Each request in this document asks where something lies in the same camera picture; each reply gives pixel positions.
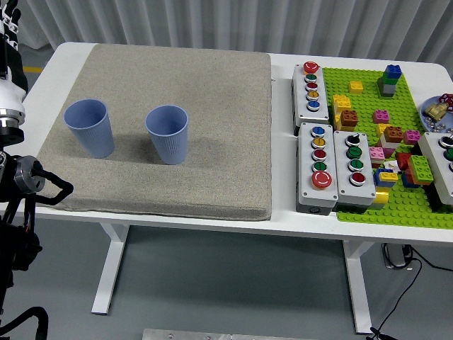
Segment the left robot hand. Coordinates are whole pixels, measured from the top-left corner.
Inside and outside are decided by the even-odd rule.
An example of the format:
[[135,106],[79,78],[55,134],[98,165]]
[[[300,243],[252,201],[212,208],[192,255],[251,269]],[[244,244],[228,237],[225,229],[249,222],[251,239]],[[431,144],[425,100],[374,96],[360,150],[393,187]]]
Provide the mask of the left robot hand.
[[28,93],[28,80],[18,51],[18,1],[1,6],[1,108],[24,111],[23,99]]

